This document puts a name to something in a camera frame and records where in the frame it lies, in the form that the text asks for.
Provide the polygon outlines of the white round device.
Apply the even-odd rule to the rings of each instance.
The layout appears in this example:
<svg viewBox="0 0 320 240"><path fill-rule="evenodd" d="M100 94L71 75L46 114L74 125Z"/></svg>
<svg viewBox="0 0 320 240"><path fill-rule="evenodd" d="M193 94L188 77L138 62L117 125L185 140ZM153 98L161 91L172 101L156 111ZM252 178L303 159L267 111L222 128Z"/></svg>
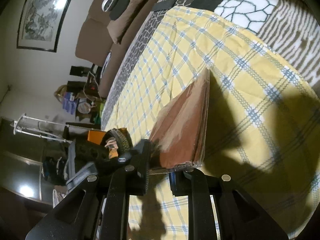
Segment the white round device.
<svg viewBox="0 0 320 240"><path fill-rule="evenodd" d="M103 0L101 4L101 9L103 12L112 11L115 5L117 4L118 0Z"/></svg>

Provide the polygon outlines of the orange cardboard box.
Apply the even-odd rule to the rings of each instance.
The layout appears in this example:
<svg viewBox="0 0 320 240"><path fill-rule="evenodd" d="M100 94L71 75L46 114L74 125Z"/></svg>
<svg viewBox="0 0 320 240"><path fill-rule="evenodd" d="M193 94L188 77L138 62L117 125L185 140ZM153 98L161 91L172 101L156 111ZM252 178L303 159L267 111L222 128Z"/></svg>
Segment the orange cardboard box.
<svg viewBox="0 0 320 240"><path fill-rule="evenodd" d="M106 132L105 131L94 131L90 130L88 132L87 140L89 142L92 142L94 144L100 145L100 143L103 140L103 137L105 136Z"/></svg>

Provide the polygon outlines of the yellow plaid cloth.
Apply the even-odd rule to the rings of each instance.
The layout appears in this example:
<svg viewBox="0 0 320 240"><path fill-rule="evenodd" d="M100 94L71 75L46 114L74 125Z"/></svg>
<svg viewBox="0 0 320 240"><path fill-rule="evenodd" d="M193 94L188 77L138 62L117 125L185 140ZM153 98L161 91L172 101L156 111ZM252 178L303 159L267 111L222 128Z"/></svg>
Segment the yellow plaid cloth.
<svg viewBox="0 0 320 240"><path fill-rule="evenodd" d="M103 128L147 138L159 111L202 72L211 74L201 170L228 174L296 238L319 204L319 99L278 53L208 10L167 11Z"/></svg>

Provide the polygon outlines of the brown sofa cushion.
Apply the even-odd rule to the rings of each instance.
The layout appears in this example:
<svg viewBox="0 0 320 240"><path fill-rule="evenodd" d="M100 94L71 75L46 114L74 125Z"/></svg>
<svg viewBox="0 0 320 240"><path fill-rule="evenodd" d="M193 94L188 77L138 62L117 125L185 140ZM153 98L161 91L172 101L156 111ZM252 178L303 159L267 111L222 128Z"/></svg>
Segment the brown sofa cushion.
<svg viewBox="0 0 320 240"><path fill-rule="evenodd" d="M145 0L130 0L128 7L123 14L115 21L110 20L107 29L115 44L121 43L125 32L129 28L144 1Z"/></svg>

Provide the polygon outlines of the brown clear-cased notebook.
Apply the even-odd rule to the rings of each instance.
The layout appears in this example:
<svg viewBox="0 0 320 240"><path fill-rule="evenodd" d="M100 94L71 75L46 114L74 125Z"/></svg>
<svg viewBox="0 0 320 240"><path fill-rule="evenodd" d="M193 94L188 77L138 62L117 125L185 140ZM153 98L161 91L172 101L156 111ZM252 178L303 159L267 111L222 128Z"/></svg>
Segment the brown clear-cased notebook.
<svg viewBox="0 0 320 240"><path fill-rule="evenodd" d="M206 140L210 70L205 68L184 91L161 109L149 139L156 145L152 170L199 165Z"/></svg>

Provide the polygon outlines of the black round pad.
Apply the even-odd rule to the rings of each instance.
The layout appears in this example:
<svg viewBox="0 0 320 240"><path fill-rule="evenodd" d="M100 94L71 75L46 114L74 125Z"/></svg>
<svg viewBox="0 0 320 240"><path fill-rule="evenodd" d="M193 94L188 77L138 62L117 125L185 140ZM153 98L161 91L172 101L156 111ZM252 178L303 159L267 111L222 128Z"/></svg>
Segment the black round pad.
<svg viewBox="0 0 320 240"><path fill-rule="evenodd" d="M127 9L130 0L117 0L115 6L111 10L109 17L112 21L117 20L123 12Z"/></svg>

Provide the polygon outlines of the white papers on sofa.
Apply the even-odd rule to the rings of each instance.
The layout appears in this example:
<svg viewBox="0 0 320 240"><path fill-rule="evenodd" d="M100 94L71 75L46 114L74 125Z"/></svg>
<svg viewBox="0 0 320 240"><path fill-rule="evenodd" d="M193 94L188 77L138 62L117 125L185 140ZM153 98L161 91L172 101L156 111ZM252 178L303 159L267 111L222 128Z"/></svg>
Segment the white papers on sofa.
<svg viewBox="0 0 320 240"><path fill-rule="evenodd" d="M104 74L105 69L106 69L106 67L107 67L107 65L108 65L108 63L109 63L109 61L110 61L110 59L111 59L111 54L112 54L112 53L109 52L108 55L107 55L107 57L106 57L105 63L104 63L104 65L103 65L103 69L102 69L102 71L101 71L101 74L102 74L102 75Z"/></svg>

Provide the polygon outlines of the framed ink painting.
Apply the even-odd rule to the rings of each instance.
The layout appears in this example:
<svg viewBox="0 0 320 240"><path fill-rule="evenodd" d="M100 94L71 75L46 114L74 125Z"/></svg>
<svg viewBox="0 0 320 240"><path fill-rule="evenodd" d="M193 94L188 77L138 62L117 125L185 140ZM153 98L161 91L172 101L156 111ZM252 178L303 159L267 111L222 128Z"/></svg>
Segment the framed ink painting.
<svg viewBox="0 0 320 240"><path fill-rule="evenodd" d="M16 47L57 52L57 45L71 0L25 0Z"/></svg>

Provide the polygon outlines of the brown sofa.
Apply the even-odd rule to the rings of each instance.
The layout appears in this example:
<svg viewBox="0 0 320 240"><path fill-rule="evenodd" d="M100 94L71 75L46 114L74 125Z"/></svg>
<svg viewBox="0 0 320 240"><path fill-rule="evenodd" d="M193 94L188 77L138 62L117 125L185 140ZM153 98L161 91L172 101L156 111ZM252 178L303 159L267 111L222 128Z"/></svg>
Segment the brown sofa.
<svg viewBox="0 0 320 240"><path fill-rule="evenodd" d="M106 98L132 41L158 0L119 0L128 6L120 16L103 11L103 0L93 0L76 44L76 57L105 67L99 94Z"/></svg>

